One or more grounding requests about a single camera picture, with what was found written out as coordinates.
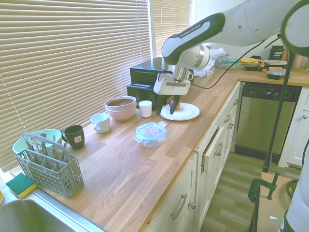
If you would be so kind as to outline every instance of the black appliance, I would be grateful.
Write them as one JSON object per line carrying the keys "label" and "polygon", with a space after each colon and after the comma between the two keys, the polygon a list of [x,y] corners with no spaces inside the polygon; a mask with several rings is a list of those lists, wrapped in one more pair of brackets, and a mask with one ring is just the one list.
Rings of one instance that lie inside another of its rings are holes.
{"label": "black appliance", "polygon": [[[154,93],[155,81],[157,75],[162,70],[167,70],[168,66],[162,57],[156,57],[130,68],[131,84],[126,89],[128,96],[136,98],[137,108],[140,101],[149,100],[153,103],[153,110],[156,109],[158,95]],[[167,104],[170,97],[163,95],[162,105]]]}

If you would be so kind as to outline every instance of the white wall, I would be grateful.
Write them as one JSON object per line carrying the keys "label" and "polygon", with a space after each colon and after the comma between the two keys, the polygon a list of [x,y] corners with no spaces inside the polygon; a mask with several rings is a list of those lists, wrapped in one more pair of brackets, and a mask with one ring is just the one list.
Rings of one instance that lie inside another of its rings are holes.
{"label": "white wall", "polygon": [[[214,13],[222,12],[227,9],[230,9],[238,4],[243,3],[245,0],[195,0],[195,22],[200,21],[201,19],[212,15]],[[268,38],[261,46],[257,47],[250,53],[246,55],[246,57],[251,57],[253,55],[262,56],[262,59],[268,59],[269,51],[271,46],[264,49],[264,47],[271,42],[272,40],[276,39],[277,36],[274,35]],[[281,40],[276,41],[274,44],[283,44]],[[243,55],[246,51],[250,48],[254,47],[254,45],[250,45],[247,47],[235,47],[221,43],[211,43],[213,48],[220,48],[223,47],[224,50],[230,54],[229,58],[231,59],[238,59],[241,55]]]}

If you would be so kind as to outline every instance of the label on mug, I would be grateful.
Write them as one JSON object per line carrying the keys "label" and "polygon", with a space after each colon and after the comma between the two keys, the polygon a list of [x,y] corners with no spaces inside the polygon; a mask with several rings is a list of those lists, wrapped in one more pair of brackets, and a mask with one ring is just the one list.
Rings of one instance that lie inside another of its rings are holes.
{"label": "label on mug", "polygon": [[79,143],[81,141],[82,141],[82,137],[81,136],[77,136],[77,137],[74,138],[74,142],[75,143]]}

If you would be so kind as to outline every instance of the sink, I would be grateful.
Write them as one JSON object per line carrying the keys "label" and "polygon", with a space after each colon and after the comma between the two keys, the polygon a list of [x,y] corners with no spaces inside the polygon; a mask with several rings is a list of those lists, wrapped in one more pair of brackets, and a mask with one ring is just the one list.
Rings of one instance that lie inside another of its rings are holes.
{"label": "sink", "polygon": [[1,191],[0,232],[105,232],[40,188],[24,199]]}
{"label": "sink", "polygon": [[0,208],[0,232],[74,232],[69,226],[50,214],[33,200],[17,200]]}

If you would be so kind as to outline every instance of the yellow item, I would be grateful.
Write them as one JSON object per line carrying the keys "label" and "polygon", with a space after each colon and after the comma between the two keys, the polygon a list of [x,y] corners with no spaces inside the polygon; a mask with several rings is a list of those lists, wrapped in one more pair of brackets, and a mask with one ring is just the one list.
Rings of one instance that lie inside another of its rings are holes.
{"label": "yellow item", "polygon": [[6,185],[11,189],[11,192],[20,199],[27,196],[37,187],[33,180],[22,173],[15,176],[13,180],[7,182]]}
{"label": "yellow item", "polygon": [[254,59],[254,58],[241,58],[240,62],[242,64],[251,64],[251,65],[259,65],[261,67],[265,66],[265,63],[259,59]]}
{"label": "yellow item", "polygon": [[2,203],[3,199],[4,199],[4,196],[3,196],[3,193],[0,190],[0,204]]}

